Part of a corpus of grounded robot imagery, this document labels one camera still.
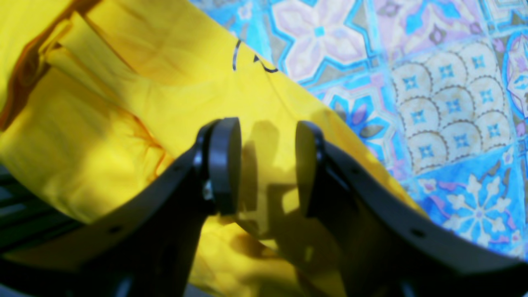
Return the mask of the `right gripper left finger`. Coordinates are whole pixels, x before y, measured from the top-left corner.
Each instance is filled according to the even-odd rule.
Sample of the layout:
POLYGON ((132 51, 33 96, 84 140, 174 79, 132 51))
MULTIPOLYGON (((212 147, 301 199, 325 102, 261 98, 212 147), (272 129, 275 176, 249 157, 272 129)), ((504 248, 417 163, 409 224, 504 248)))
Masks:
POLYGON ((181 297, 203 224, 238 207, 241 128, 203 126, 196 142, 130 201, 92 224, 1 256, 16 297, 181 297))

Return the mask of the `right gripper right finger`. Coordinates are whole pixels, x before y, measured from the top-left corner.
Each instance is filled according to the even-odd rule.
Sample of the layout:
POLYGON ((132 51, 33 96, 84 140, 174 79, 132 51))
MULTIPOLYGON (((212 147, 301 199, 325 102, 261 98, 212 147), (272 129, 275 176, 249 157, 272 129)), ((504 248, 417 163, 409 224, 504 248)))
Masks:
POLYGON ((349 297, 523 297, 527 263, 439 227, 386 190, 366 168, 300 121, 295 139, 302 213, 341 250, 349 297))

